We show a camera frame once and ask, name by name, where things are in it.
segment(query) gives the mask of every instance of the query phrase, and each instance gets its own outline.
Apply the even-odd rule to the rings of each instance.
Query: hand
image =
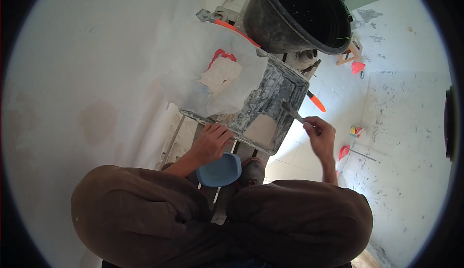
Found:
[[[234,142],[230,139],[233,136],[234,133],[225,125],[208,123],[186,155],[197,161],[199,167],[215,161],[222,157],[225,147]]]
[[[335,128],[319,117],[306,117],[303,121],[306,122],[303,128],[322,165],[334,162]]]

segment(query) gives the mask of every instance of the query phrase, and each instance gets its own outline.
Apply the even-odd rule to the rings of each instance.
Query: black bucket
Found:
[[[263,50],[274,54],[318,50],[339,55],[351,38],[341,0],[250,0],[244,28]]]

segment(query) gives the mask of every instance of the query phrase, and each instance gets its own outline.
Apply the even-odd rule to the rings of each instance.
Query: orange handle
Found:
[[[261,47],[259,44],[255,43],[254,40],[252,40],[251,38],[247,37],[246,35],[244,35],[243,33],[241,33],[240,31],[237,30],[237,28],[235,28],[235,26],[233,25],[230,25],[228,24],[227,22],[225,21],[222,21],[220,19],[216,19],[214,21],[215,24],[219,24],[219,25],[222,25],[223,27],[227,27],[228,29],[232,29],[233,31],[236,31],[238,33],[240,33],[244,38],[246,38],[247,40],[249,40],[253,45],[257,46],[257,47]]]
[[[319,99],[316,96],[313,95],[310,99],[314,103],[314,105],[316,105],[316,107],[318,107],[319,110],[321,110],[322,113],[325,113],[326,110],[324,105],[322,105],[321,101],[319,101]]]

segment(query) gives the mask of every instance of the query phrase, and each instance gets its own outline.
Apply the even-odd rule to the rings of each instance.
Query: blue plastic bowl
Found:
[[[224,152],[221,158],[199,167],[195,172],[202,185],[220,187],[236,181],[242,174],[242,165],[237,155]]]

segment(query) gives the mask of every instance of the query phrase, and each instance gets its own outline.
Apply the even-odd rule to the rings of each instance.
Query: small can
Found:
[[[353,137],[359,138],[359,136],[361,136],[362,131],[363,129],[359,126],[351,126],[349,134]]]

